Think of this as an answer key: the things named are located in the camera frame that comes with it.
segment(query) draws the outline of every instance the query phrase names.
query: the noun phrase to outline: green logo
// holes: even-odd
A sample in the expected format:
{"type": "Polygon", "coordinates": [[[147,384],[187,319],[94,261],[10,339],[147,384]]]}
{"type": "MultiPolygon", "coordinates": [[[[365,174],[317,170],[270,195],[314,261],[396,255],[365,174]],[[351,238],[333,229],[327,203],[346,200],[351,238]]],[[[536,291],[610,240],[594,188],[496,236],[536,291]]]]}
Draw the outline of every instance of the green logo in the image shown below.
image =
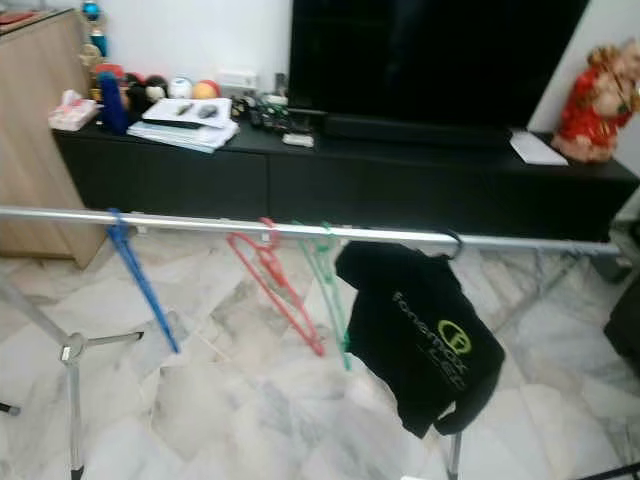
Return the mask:
{"type": "Polygon", "coordinates": [[[440,320],[438,322],[438,333],[442,341],[453,350],[456,355],[469,353],[471,351],[471,340],[467,334],[455,323],[449,320],[440,320]]]}

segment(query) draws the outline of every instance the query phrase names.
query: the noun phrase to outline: tv stand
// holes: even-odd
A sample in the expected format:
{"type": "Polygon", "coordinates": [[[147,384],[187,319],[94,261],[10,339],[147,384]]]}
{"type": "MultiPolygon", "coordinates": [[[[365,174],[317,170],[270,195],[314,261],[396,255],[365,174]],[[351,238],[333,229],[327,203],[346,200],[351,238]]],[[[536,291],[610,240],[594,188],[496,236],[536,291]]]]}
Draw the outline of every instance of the tv stand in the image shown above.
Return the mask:
{"type": "Polygon", "coordinates": [[[639,185],[615,161],[527,165],[508,147],[326,135],[309,149],[246,123],[213,154],[93,123],[54,137],[87,207],[160,215],[601,241],[639,185]]]}
{"type": "Polygon", "coordinates": [[[502,150],[510,148],[511,138],[511,133],[506,128],[442,126],[335,114],[327,115],[324,134],[356,140],[502,150]]]}

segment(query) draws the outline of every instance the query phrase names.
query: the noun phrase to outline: marble floor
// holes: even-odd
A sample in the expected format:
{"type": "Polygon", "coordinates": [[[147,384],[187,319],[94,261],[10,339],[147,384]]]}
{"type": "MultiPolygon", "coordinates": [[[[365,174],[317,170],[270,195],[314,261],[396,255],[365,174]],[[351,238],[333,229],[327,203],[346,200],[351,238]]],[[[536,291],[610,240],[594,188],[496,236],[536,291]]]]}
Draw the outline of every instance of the marble floor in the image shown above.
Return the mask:
{"type": "MultiPolygon", "coordinates": [[[[71,262],[2,259],[5,274],[68,332],[146,332],[88,350],[81,402],[88,480],[446,479],[448,438],[403,430],[386,385],[357,359],[346,372],[319,286],[295,244],[280,258],[328,354],[272,308],[220,236],[149,231],[132,239],[178,337],[172,354],[105,243],[71,262]]],[[[640,382],[602,334],[623,286],[586,260],[467,249],[453,263],[507,361],[465,430],[461,479],[564,480],[640,460],[640,382]]],[[[345,306],[355,291],[340,283],[345,306]]],[[[68,478],[66,377],[58,347],[0,303],[0,479],[68,478]]]]}

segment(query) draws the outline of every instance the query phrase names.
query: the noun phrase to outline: red figurine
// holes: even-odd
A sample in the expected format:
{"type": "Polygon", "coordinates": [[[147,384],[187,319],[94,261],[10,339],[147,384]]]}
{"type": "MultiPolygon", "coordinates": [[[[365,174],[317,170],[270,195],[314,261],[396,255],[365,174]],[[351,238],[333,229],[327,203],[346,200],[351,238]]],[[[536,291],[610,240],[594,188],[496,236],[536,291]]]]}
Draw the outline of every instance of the red figurine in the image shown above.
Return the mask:
{"type": "Polygon", "coordinates": [[[562,111],[551,145],[575,160],[606,162],[618,144],[618,129],[640,111],[640,43],[598,47],[588,57],[562,111]]]}

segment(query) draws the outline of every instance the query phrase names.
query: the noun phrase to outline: black screen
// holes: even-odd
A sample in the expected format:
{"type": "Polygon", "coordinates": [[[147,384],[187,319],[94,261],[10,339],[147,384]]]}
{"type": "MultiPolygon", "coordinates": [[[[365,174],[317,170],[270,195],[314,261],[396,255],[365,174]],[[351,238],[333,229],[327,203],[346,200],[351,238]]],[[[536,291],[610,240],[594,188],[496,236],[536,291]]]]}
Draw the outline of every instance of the black screen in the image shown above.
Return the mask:
{"type": "Polygon", "coordinates": [[[292,108],[524,126],[587,0],[294,0],[292,108]]]}

